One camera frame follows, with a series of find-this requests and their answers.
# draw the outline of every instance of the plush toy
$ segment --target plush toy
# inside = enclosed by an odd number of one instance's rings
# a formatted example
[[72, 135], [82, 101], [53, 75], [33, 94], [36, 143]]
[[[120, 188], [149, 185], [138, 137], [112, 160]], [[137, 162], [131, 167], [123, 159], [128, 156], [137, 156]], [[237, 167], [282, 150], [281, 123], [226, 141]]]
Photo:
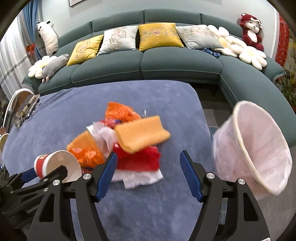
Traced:
[[262, 70], [262, 67], [267, 65], [267, 61], [265, 60], [266, 54], [264, 52], [252, 46], [247, 46], [244, 41], [229, 35], [229, 32], [223, 27], [219, 27], [219, 29], [213, 25], [209, 25], [208, 27], [216, 38], [220, 36], [219, 42], [224, 47], [215, 49], [215, 51], [234, 58], [239, 57], [243, 62], [252, 64], [258, 70]]
[[60, 70], [62, 67], [64, 67], [69, 60], [69, 54], [63, 54], [57, 58], [55, 58], [54, 60], [52, 60], [50, 63], [48, 63], [48, 65], [46, 65], [43, 69], [42, 69], [42, 83], [44, 83], [45, 81], [49, 81], [49, 79], [51, 77], [53, 77], [53, 75]]
[[239, 25], [243, 29], [243, 41], [248, 46], [264, 51], [264, 47], [261, 44], [262, 38], [259, 34], [262, 29], [260, 20], [250, 14], [243, 13]]
[[59, 48], [58, 42], [57, 42], [57, 34], [52, 29], [52, 27], [49, 25], [50, 21], [46, 22], [38, 22], [37, 23], [37, 29], [39, 31], [39, 36], [42, 37], [46, 54], [51, 56], [55, 54]]
[[49, 57], [48, 55], [44, 56], [41, 60], [38, 60], [34, 65], [32, 65], [28, 70], [28, 76], [30, 78], [34, 77], [36, 79], [42, 79], [42, 68], [48, 65], [51, 61], [53, 61], [56, 56]]

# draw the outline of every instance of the gray plush toy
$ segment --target gray plush toy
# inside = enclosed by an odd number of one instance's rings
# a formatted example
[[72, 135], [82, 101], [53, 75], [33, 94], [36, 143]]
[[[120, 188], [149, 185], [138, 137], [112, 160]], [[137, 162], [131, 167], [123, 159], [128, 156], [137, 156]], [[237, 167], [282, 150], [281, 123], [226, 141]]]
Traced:
[[54, 59], [53, 61], [51, 61], [48, 65], [46, 65], [43, 69], [42, 69], [42, 83], [44, 83], [45, 81], [49, 81], [49, 79], [51, 77], [53, 77], [53, 75], [60, 70], [62, 67], [64, 67], [69, 60], [69, 54], [63, 54], [59, 57], [57, 57], [56, 59]]

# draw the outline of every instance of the picture frame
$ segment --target picture frame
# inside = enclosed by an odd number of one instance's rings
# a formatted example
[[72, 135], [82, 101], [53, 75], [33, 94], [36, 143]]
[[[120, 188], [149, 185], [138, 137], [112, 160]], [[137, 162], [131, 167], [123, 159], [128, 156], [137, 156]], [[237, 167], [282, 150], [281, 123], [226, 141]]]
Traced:
[[74, 6], [75, 4], [82, 2], [84, 0], [69, 0], [69, 5], [70, 7]]

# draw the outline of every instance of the silver bolt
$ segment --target silver bolt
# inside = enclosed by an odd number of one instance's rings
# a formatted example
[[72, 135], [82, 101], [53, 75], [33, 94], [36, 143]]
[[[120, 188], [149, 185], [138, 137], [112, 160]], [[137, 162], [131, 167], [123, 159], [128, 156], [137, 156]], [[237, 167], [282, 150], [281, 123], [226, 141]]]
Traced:
[[53, 184], [54, 186], [57, 186], [57, 185], [59, 185], [59, 183], [60, 183], [60, 181], [59, 181], [59, 180], [54, 180], [54, 181], [52, 182], [52, 184]]
[[241, 185], [244, 185], [246, 183], [246, 181], [242, 178], [238, 179], [237, 182]]
[[86, 173], [83, 175], [83, 179], [85, 179], [85, 180], [88, 180], [90, 178], [91, 178], [91, 174], [89, 174], [89, 173]]
[[209, 172], [209, 173], [207, 174], [207, 178], [209, 178], [209, 179], [214, 179], [214, 178], [215, 178], [215, 174]]

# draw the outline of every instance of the embroidered pillow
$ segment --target embroidered pillow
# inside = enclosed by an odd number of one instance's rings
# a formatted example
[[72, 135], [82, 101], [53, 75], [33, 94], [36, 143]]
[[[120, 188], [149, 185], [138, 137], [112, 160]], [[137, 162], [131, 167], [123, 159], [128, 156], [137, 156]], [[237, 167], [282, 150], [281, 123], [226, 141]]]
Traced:
[[140, 51], [156, 47], [184, 47], [175, 23], [147, 23], [139, 26]]
[[99, 54], [116, 51], [135, 50], [138, 26], [124, 26], [104, 32], [104, 39]]
[[103, 36], [104, 35], [99, 35], [91, 39], [78, 42], [71, 54], [67, 66], [82, 63], [96, 57]]
[[207, 25], [178, 26], [176, 29], [189, 49], [223, 48]]

